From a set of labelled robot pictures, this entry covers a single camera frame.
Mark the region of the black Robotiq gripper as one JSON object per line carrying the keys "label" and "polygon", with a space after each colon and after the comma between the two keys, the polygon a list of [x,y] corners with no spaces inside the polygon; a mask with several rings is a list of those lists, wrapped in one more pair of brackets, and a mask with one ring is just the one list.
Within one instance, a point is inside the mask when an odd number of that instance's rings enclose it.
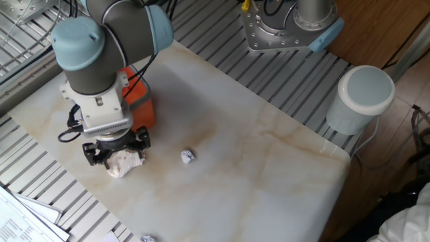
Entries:
{"label": "black Robotiq gripper", "polygon": [[108,159],[113,152],[128,149],[138,151],[140,158],[145,158],[145,150],[151,147],[151,140],[148,130],[145,126],[141,126],[136,135],[129,130],[125,135],[111,141],[98,140],[96,143],[82,144],[83,153],[91,166],[103,165],[105,168],[110,168]]}

